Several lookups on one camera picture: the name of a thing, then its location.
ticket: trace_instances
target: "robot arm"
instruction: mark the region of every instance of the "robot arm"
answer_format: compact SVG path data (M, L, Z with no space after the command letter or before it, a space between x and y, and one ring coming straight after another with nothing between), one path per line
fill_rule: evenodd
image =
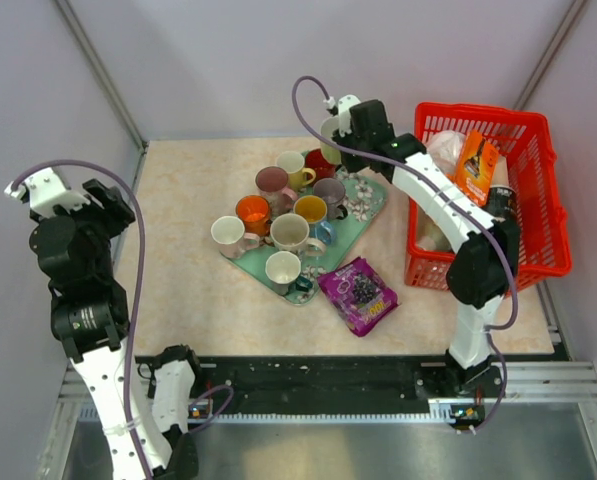
M382 102L360 102L347 95L336 104L331 99L326 103L328 111L338 119L339 128L333 138L336 143L407 166L395 168L344 151L341 155L342 164L350 172L368 166L382 174L408 194L445 234L456 252L447 272L447 284L459 301L456 333L448 353L464 370L486 363L491 351L485 326L494 323L509 284L493 247L470 219L488 230L501 245L514 275L518 266L518 226L512 221L495 221L472 203L436 167L425 146L413 135L396 137ZM469 219L458 215L450 204L466 212Z
M169 347L157 357L152 410L139 382L124 378L129 315L124 289L113 278L110 241L135 221L117 188L97 180L71 190L60 171L47 168L5 193L29 202L38 225L29 244L50 278L51 331L96 405L111 452L114 479L193 478L198 473L194 443L187 433L189 394L201 375L188 347ZM131 359L131 370L135 363ZM123 386L130 381L133 416L127 425ZM137 452L130 431L140 442Z

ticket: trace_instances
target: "yellow mug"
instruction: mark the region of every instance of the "yellow mug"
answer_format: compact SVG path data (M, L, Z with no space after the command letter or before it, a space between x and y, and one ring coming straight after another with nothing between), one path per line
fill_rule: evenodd
M336 230L327 221L327 204L315 195L305 195L294 203L294 213L307 220L309 236L320 240L325 245L336 241Z
M282 168L289 175L289 187L299 192L316 180L316 172L312 168L305 168L305 158L298 152L283 152L276 158L276 166Z

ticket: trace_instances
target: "gray wall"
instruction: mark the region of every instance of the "gray wall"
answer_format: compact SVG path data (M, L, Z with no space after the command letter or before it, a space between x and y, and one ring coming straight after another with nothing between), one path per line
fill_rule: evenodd
M137 151L48 0L0 1L0 478L32 478L66 360L28 210L3 195L23 168L88 159L131 177ZM77 174L73 178L86 178Z
M550 285L575 352L597 369L597 0L590 2L528 109L549 118L569 211L574 268Z
M570 0L71 0L149 139L304 134L295 79L380 98L512 106ZM305 88L312 121L322 98Z

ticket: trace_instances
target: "red plastic basket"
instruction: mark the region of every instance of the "red plastic basket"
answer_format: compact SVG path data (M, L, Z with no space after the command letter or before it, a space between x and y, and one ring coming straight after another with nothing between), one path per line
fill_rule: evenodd
M509 183L518 194L521 228L518 289L569 273L572 263L565 228L567 213L558 195L556 154L547 119L538 113L498 107L418 105L416 137L425 143L442 130L465 134L478 130L507 157ZM416 246L418 213L416 203L410 200L405 283L446 290L445 274L454 254L429 252Z

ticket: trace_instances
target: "marble tabletop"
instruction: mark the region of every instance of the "marble tabletop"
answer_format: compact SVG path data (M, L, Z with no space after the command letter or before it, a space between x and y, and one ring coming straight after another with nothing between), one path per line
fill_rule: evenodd
M294 137L151 142L138 187L147 257L137 354L157 354L180 343L199 355L422 355L447 349L456 301L448 292L404 284L407 196L373 172L362 173L387 186L387 204L343 263L367 258L401 305L364 338L349 332L322 293L308 305L290 305L214 248L211 224L256 192L256 172L283 151L317 145L312 138ZM117 269L130 305L137 252L134 224ZM498 322L509 312L507 299ZM503 353L553 351L535 288L521 292L516 325L494 338Z

